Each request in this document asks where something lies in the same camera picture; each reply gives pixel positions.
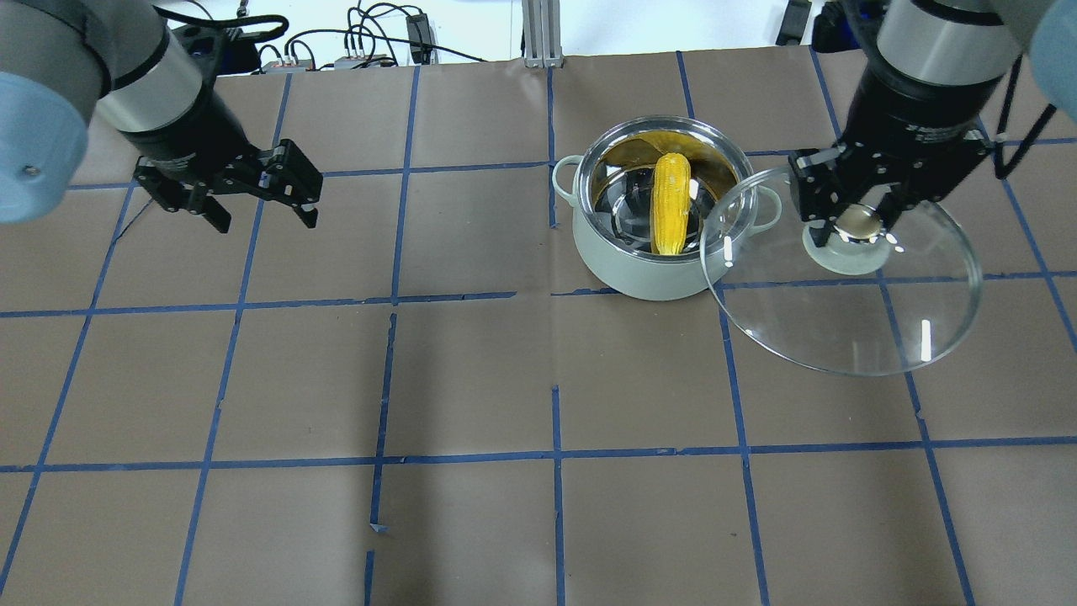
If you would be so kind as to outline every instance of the table surface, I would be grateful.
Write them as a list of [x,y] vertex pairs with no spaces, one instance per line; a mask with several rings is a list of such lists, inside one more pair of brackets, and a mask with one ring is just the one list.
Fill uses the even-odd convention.
[[[946,200],[981,313],[891,378],[783,362],[707,293],[611,293],[549,186],[638,115],[757,169],[828,145],[863,65],[222,80],[255,144],[325,171],[312,230],[243,196],[223,236],[166,213],[95,119],[65,203],[0,227],[0,604],[1073,604],[1073,122]],[[1022,83],[1015,130],[1041,102]]]

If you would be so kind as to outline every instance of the glass lid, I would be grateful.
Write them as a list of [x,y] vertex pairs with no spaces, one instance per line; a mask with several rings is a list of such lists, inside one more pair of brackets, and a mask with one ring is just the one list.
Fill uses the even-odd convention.
[[[922,202],[886,230],[868,206],[833,221],[802,222],[788,167],[744,179],[714,216],[756,192],[777,206],[777,222],[728,238],[728,224],[705,220],[703,272],[729,319],[754,341],[799,365],[859,377],[895,375],[950,353],[971,326],[982,288],[968,238],[945,210]],[[771,198],[775,205],[765,205]]]

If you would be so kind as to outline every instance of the corn cob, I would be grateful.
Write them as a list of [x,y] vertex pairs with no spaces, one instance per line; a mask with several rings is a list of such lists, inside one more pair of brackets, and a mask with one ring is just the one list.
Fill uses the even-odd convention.
[[667,153],[655,165],[651,192],[651,251],[656,254],[680,254],[688,234],[688,210],[691,199],[688,182],[691,166],[679,153]]

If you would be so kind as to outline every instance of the cable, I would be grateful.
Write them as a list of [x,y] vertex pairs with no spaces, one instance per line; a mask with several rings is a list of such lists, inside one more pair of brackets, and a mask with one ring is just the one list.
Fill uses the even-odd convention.
[[995,164],[995,178],[999,180],[1009,177],[1013,172],[1013,169],[1017,168],[1017,165],[1024,159],[1024,155],[1032,149],[1032,143],[1044,131],[1047,123],[1051,121],[1051,117],[1054,116],[1054,112],[1058,110],[1057,107],[1048,103],[1039,114],[1039,117],[1036,118],[1035,124],[1032,125],[1032,129],[1029,130],[1029,133],[1025,135],[1024,139],[1017,146],[1013,157],[1008,163],[1004,161],[1003,147],[1005,145],[1003,143],[1005,143],[1005,137],[1003,135],[1006,132],[1006,126],[1009,124],[1009,113],[1013,104],[1013,94],[1017,91],[1017,80],[1020,74],[1021,57],[1018,57],[1010,69],[1010,79],[1006,84],[1006,97],[1003,99],[1003,111],[998,116],[998,128],[995,130],[995,150],[992,159]]
[[[366,13],[363,13],[363,17],[361,19],[359,19],[359,27],[360,28],[365,27],[367,18],[368,18],[368,15]],[[386,40],[386,41],[388,41],[389,39],[384,38],[386,37],[386,28],[381,27],[381,24],[378,23],[378,19],[370,18],[369,20],[370,20],[370,23],[373,23],[375,25],[375,27],[378,28],[378,31],[381,32],[382,39]],[[374,36],[373,32],[370,33],[370,39],[372,40],[375,39],[375,36]],[[392,44],[386,44],[386,45],[389,46],[389,56],[391,56],[393,58],[393,62],[395,62],[396,65],[401,65],[400,60],[396,58],[396,51],[393,50],[393,45]]]
[[[356,13],[359,13],[360,19],[363,18],[363,11],[361,11],[356,6],[351,6],[350,9],[348,9],[348,30],[350,31],[350,30],[354,29],[355,27],[360,27],[361,29],[360,29],[359,33],[352,33],[352,34],[345,36],[345,44],[347,44],[348,40],[351,40],[351,48],[352,48],[352,51],[355,52],[355,55],[356,56],[364,55],[365,54],[365,52],[364,52],[365,48],[363,47],[363,33],[362,33],[362,30],[366,30],[372,36],[374,34],[374,31],[372,31],[368,27],[366,27],[364,25],[356,25],[356,24],[352,23],[352,20],[351,20],[351,12],[352,11],[355,11]],[[358,48],[355,47],[355,39],[356,38],[359,39],[359,47]],[[372,55],[375,54],[375,48],[377,48],[377,46],[378,46],[378,41],[372,38],[370,39],[370,54]]]
[[[349,27],[348,29],[354,30],[355,28],[359,28],[359,27],[360,26],[358,26],[358,25],[353,25],[353,26]],[[351,38],[352,50],[355,52],[355,56],[358,57],[358,56],[362,56],[362,55],[365,54],[363,52],[364,51],[364,48],[363,48],[363,34],[364,33],[366,36],[370,37],[370,56],[373,57],[374,55],[378,54],[378,39],[374,38],[374,32],[370,31],[370,28],[368,28],[368,27],[366,27],[364,25],[364,26],[362,26],[362,29],[353,31],[352,36],[348,36],[347,38]],[[359,39],[359,48],[355,48],[355,39]]]
[[278,51],[276,46],[274,46],[272,44],[265,44],[261,48],[258,48],[258,62],[260,64],[262,62],[262,53],[265,52],[266,48],[269,48],[270,51],[274,52],[275,55],[277,55],[277,60],[278,61],[284,62],[284,57],[281,56],[280,51]]
[[277,27],[260,32],[257,36],[250,38],[251,42],[268,42],[270,40],[276,40],[284,32],[288,31],[289,20],[283,15],[262,15],[256,17],[240,17],[235,19],[201,19],[198,17],[192,17],[190,15],[184,15],[181,13],[174,13],[167,9],[162,9],[160,6],[154,6],[157,14],[174,22],[180,22],[186,25],[197,25],[199,27],[208,27],[211,29],[228,29],[233,27],[243,27],[248,25],[266,25],[266,24],[277,24]]
[[202,11],[204,13],[206,13],[206,16],[207,16],[207,17],[209,17],[209,18],[213,18],[213,15],[209,14],[209,11],[207,11],[207,10],[206,10],[206,6],[202,6],[202,5],[201,5],[201,3],[200,3],[200,2],[198,2],[198,0],[187,0],[187,2],[191,2],[191,3],[192,3],[192,4],[194,4],[195,6],[198,6],[199,9],[201,9],[201,11]]
[[310,44],[307,44],[303,40],[295,40],[292,42],[292,56],[295,57],[296,62],[299,61],[299,56],[295,54],[296,44],[303,44],[303,47],[307,50],[307,53],[310,55],[310,69],[317,70],[318,64],[314,61],[314,52],[310,50]]
[[[376,57],[376,58],[373,58],[373,59],[366,59],[365,61],[363,61],[363,62],[361,62],[361,64],[359,64],[356,66],[352,66],[350,69],[367,68],[367,67],[370,67],[372,65],[374,65],[376,62],[382,62],[382,61],[392,61],[392,59],[390,59],[388,57]],[[381,67],[396,67],[396,61],[393,61],[393,65],[391,65],[391,66],[386,66],[384,64],[382,64]]]
[[[300,31],[299,33],[296,33],[295,36],[293,36],[292,38],[290,38],[288,44],[291,44],[292,40],[295,40],[296,38],[298,38],[300,36],[306,36],[308,33],[351,33],[351,32],[348,31],[347,29],[308,29],[307,31]],[[431,44],[429,42],[420,44],[420,43],[415,42],[412,40],[404,40],[402,38],[389,38],[389,37],[386,37],[386,36],[377,36],[377,34],[374,34],[374,33],[366,33],[365,36],[368,36],[369,38],[374,38],[376,40],[384,40],[387,42],[402,42],[404,44],[418,44],[418,45],[420,45],[420,46],[422,46],[424,48],[436,48],[438,51],[445,51],[446,53],[450,53],[452,55],[457,55],[458,57],[463,57],[465,59],[471,59],[473,61],[478,61],[480,64],[487,62],[487,60],[484,59],[484,58],[481,58],[481,57],[476,57],[475,55],[468,55],[467,53],[461,53],[460,51],[453,51],[452,48],[449,48],[447,46],[442,46],[439,44]]]
[[[384,10],[384,11],[382,11],[382,12],[376,14],[376,15],[372,15],[370,14],[370,11],[373,11],[375,9],[378,9],[380,6],[386,6],[387,10]],[[408,8],[415,9],[415,10],[419,11],[420,15],[423,14],[422,9],[420,9],[419,6],[416,6],[415,4],[403,4],[403,5],[401,5],[401,4],[392,4],[390,2],[375,2],[374,4],[370,5],[369,9],[366,10],[366,14],[370,18],[375,18],[375,17],[383,17],[383,16],[392,13],[393,11],[400,11],[400,12],[402,12],[405,15],[407,15],[407,16],[410,17],[410,16],[412,16],[411,13],[409,13],[409,12],[407,12],[407,11],[404,10],[404,9],[408,9]]]

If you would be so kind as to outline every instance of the white pot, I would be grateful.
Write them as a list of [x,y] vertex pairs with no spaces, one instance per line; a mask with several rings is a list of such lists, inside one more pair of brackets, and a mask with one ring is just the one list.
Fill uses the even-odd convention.
[[[585,155],[570,155],[562,158],[554,167],[551,177],[555,191],[572,206],[572,234],[576,241],[576,250],[587,267],[600,280],[610,286],[637,298],[648,300],[672,300],[690,296],[708,287],[703,274],[700,253],[684,253],[672,256],[660,256],[632,249],[602,226],[595,217],[590,185],[591,172],[603,169],[602,157],[627,139],[635,138],[641,132],[677,132],[693,138],[693,153],[713,154],[715,159],[731,168],[737,180],[746,178],[751,171],[747,157],[713,127],[677,116],[649,116],[637,118],[615,126],[602,136]],[[565,191],[557,182],[561,168],[575,164],[576,173],[572,179],[573,189]],[[756,225],[758,205],[755,202],[755,192],[745,195],[742,211],[745,216],[738,216],[741,228],[735,229],[732,236],[725,242],[708,244],[708,267],[711,268],[711,279],[717,280],[725,272],[725,259],[735,240],[741,236],[751,236],[771,227],[781,215],[781,201],[771,198],[778,205],[773,221]]]

